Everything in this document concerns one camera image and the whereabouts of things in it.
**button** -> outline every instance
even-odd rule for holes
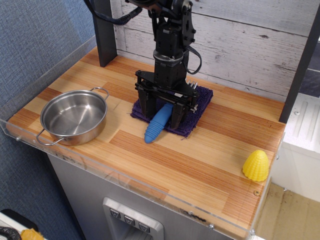
[[[128,216],[125,215],[124,216],[124,220],[125,220],[125,222],[127,224],[130,224],[132,226],[136,225],[135,220],[133,218],[131,218],[131,217],[128,217]]]
[[[117,219],[121,218],[120,213],[117,212],[116,210],[113,210],[113,209],[110,208],[110,213],[111,213],[112,216],[114,216]]]
[[[145,233],[150,233],[150,227],[142,224],[141,222],[139,222],[139,228],[140,228],[140,230],[144,231]]]

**pot handle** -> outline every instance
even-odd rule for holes
[[[90,91],[95,90],[95,89],[101,89],[101,90],[105,91],[106,92],[106,97],[105,97],[104,100],[107,100],[107,98],[109,97],[110,94],[105,88],[97,86],[97,87],[92,88]]]
[[[56,143],[60,142],[62,139],[65,139],[65,137],[62,137],[62,138],[58,139],[57,141],[55,141],[55,142],[53,142],[53,143],[44,143],[44,142],[42,142],[42,141],[39,140],[39,136],[40,136],[40,134],[43,133],[44,130],[45,130],[45,129],[42,129],[42,131],[39,132],[38,135],[36,136],[36,139],[37,139],[38,142],[39,142],[40,144],[42,144],[42,145],[53,146],[53,145],[55,145]]]

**button panel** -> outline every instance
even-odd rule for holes
[[[142,235],[148,234],[154,240],[165,239],[164,226],[159,221],[108,197],[103,199],[102,205],[108,223],[114,226],[110,230],[115,236],[123,230],[123,227],[117,227],[120,226],[119,220],[126,223],[128,228],[139,229]]]

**stainless steel pot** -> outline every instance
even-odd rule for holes
[[[95,89],[105,91],[107,96],[103,98],[93,92]],[[89,142],[97,137],[106,125],[108,97],[109,92],[102,87],[74,90],[56,96],[41,111],[40,122],[43,130],[36,139],[46,146],[56,143],[80,145]],[[39,140],[44,130],[50,133],[54,142],[44,143]]]

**yellow plastic cone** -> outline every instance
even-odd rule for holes
[[[266,180],[269,173],[267,154],[262,150],[256,150],[251,153],[242,167],[242,172],[252,181],[261,182]]]

